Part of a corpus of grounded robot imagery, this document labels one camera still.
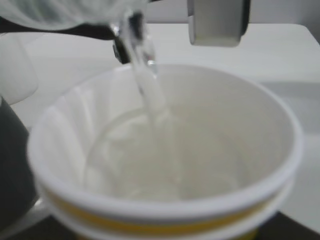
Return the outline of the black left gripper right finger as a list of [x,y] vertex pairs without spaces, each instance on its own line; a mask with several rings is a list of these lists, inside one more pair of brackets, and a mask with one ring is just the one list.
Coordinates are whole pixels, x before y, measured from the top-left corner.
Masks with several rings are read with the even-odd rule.
[[320,240],[320,234],[278,212],[259,228],[255,240]]

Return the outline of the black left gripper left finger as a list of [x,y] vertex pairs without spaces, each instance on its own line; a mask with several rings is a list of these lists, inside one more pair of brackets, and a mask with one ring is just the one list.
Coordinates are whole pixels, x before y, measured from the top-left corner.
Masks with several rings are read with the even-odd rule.
[[77,240],[78,236],[52,216],[3,240]]

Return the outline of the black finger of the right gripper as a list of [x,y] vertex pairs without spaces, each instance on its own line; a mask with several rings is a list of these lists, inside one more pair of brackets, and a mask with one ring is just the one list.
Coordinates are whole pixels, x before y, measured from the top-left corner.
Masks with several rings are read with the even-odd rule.
[[189,41],[194,46],[236,47],[250,20],[249,0],[188,0]]
[[127,53],[122,41],[116,36],[108,26],[94,26],[82,24],[73,28],[63,30],[43,30],[32,27],[26,27],[17,23],[11,22],[3,17],[0,17],[0,33],[55,33],[87,37],[97,40],[113,41],[113,52],[121,64],[128,64],[130,56]]

